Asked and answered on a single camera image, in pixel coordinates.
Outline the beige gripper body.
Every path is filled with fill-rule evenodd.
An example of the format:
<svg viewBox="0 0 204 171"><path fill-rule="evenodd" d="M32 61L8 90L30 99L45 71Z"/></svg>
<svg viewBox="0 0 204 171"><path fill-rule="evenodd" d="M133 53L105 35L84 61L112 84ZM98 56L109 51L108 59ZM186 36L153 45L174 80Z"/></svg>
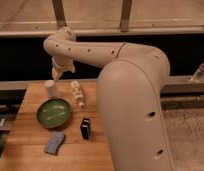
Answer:
<svg viewBox="0 0 204 171"><path fill-rule="evenodd" d="M55 59L52 59L52 65L52 78L55 82L60 79L64 72L75 72L75 66L72 59L67 59L66 63L63 65L58 64Z"/></svg>

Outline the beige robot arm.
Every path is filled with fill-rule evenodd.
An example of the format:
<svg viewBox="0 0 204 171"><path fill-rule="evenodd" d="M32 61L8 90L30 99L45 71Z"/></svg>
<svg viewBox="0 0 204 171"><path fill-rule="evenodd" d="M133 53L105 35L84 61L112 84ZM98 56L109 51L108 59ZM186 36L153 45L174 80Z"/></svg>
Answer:
<svg viewBox="0 0 204 171"><path fill-rule="evenodd" d="M43 42L52 77L76 61L102 69L97 106L115 171L175 171L160 103L170 63L157 47L127 42L78 42L63 27Z"/></svg>

